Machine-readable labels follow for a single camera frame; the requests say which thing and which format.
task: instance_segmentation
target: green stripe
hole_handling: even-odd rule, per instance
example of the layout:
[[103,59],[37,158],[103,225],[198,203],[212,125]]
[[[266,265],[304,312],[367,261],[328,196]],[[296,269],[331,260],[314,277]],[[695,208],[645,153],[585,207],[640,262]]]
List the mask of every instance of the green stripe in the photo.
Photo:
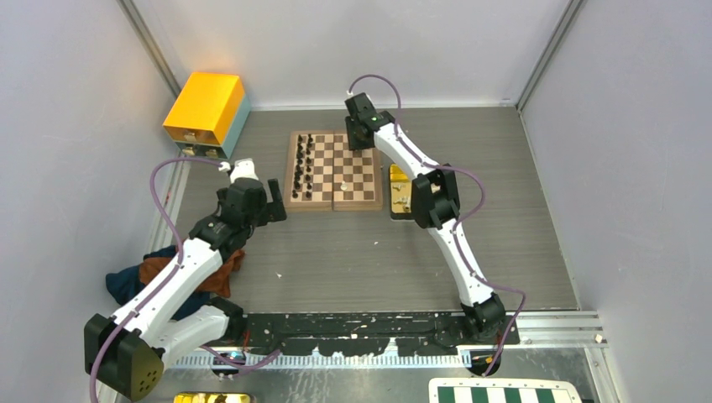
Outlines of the green stripe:
[[551,389],[537,389],[539,403],[556,403]]
[[445,386],[437,387],[437,401],[439,403],[455,403],[455,388]]
[[507,400],[507,403],[521,403],[519,390],[514,388],[505,388],[505,400]]
[[490,398],[487,396],[487,388],[469,388],[472,393],[472,403],[487,403]]

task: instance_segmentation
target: blue cloth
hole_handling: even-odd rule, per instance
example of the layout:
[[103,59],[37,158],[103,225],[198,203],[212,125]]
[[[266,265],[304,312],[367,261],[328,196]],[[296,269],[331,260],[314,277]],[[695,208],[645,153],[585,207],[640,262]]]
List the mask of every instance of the blue cloth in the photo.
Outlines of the blue cloth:
[[[175,246],[169,246],[161,250],[157,250],[151,254],[146,254],[147,258],[172,258],[175,256]],[[145,285],[139,280],[139,267],[131,266],[121,270],[118,273],[109,273],[106,277],[107,291],[112,295],[113,299],[119,305],[125,305],[134,298]],[[179,321],[184,317],[188,317],[195,311],[200,309],[203,304],[210,300],[210,293],[207,291],[196,291],[188,297],[188,299],[178,308],[178,311],[173,315],[173,319]]]

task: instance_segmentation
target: yellow container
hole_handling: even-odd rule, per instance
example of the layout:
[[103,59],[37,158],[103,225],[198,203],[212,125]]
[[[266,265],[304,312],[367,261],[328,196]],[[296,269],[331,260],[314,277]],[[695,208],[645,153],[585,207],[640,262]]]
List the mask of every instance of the yellow container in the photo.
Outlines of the yellow container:
[[193,73],[163,127],[175,141],[222,145],[243,98],[239,76]]

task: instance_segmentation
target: green and white striped object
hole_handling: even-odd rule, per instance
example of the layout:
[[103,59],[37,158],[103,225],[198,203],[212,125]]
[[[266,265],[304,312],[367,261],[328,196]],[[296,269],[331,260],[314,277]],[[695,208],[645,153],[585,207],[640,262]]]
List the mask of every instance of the green and white striped object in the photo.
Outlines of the green and white striped object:
[[430,403],[579,403],[569,382],[540,379],[435,378]]

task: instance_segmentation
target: teal box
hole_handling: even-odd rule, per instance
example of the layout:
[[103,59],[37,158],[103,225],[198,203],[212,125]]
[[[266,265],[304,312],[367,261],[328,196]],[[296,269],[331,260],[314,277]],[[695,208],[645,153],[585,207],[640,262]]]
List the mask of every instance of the teal box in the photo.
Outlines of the teal box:
[[191,144],[184,142],[175,142],[178,147],[186,155],[195,155],[197,157],[208,157],[215,158],[219,160],[228,160],[235,150],[235,145],[238,143],[240,134],[243,132],[244,124],[247,122],[247,116],[252,110],[252,104],[247,98],[247,94],[244,95],[238,111],[235,113],[233,122],[230,124],[230,129],[228,130],[228,135],[225,136],[221,145],[214,144]]

